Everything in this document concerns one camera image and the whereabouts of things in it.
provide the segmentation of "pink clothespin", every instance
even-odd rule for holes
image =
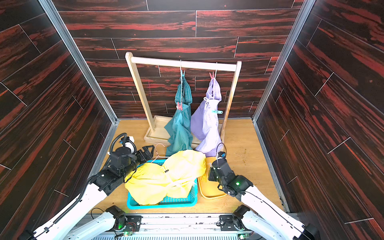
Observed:
[[[179,102],[177,102],[176,109],[183,110],[183,104],[180,104]]]

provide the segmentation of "yellow cloth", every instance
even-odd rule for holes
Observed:
[[[154,205],[165,196],[186,198],[194,180],[205,173],[205,154],[194,150],[179,151],[163,166],[145,163],[133,174],[125,188],[140,205]]]

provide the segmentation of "teal towel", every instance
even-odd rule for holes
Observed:
[[[180,77],[182,84],[177,87],[175,96],[175,104],[181,103],[183,110],[177,109],[173,118],[165,125],[165,129],[170,135],[168,142],[170,146],[167,147],[166,156],[171,156],[178,151],[192,149],[192,133],[191,133],[191,107],[192,93],[191,88],[187,83],[184,75]]]

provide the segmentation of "purple garment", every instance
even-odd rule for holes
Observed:
[[[221,143],[217,113],[212,112],[217,110],[220,101],[220,86],[212,78],[204,100],[191,117],[191,132],[201,141],[195,150],[204,153],[206,157],[216,156],[217,145]]]

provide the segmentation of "blue plastic basket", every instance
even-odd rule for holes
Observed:
[[[165,162],[165,159],[155,160],[153,163],[156,163],[162,166]],[[191,191],[187,198],[173,198],[165,197],[157,205],[139,205],[131,196],[131,193],[128,193],[127,207],[129,209],[162,209],[168,207],[192,207],[197,203],[197,179],[195,179],[194,184],[192,185]]]

